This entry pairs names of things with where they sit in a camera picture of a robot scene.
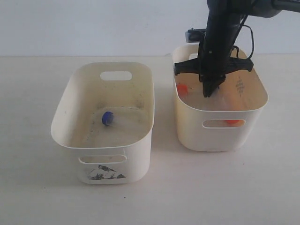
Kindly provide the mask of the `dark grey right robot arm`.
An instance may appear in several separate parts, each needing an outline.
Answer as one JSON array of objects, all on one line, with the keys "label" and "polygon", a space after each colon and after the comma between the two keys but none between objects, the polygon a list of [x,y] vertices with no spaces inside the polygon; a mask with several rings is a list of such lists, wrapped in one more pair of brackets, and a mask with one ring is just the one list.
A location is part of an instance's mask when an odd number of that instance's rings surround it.
[{"label": "dark grey right robot arm", "polygon": [[272,18],[281,11],[300,11],[298,0],[209,0],[206,28],[189,29],[188,43],[199,43],[197,57],[174,64],[174,74],[193,73],[199,76],[204,97],[210,97],[226,75],[253,69],[251,56],[232,57],[239,51],[235,41],[249,16]]}]

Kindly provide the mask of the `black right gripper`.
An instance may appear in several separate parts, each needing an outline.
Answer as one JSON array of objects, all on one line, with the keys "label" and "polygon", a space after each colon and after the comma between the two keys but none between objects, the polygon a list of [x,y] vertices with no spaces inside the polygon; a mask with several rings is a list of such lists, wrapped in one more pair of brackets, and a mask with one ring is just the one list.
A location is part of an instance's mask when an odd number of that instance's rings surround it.
[{"label": "black right gripper", "polygon": [[239,70],[251,71],[250,58],[231,57],[235,40],[251,9],[250,0],[209,0],[205,38],[199,43],[197,58],[174,64],[174,73],[199,75],[205,98],[220,91],[226,74]]}]

